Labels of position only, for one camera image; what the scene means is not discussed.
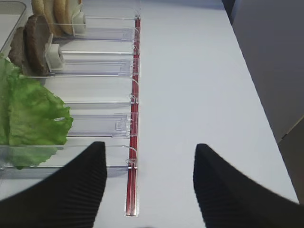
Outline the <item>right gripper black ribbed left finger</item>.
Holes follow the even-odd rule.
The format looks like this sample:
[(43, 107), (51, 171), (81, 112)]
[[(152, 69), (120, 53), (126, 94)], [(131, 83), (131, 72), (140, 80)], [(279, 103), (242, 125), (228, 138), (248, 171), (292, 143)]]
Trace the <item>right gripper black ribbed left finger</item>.
[(2, 228), (91, 228), (107, 180), (106, 147), (93, 142), (41, 182), (0, 202)]

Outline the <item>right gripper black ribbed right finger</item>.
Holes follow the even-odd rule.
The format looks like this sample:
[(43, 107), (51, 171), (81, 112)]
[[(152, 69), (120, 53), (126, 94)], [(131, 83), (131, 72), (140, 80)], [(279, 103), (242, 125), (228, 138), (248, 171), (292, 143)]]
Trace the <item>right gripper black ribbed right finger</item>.
[(304, 207), (256, 183), (197, 144), (193, 185), (208, 228), (302, 228)]

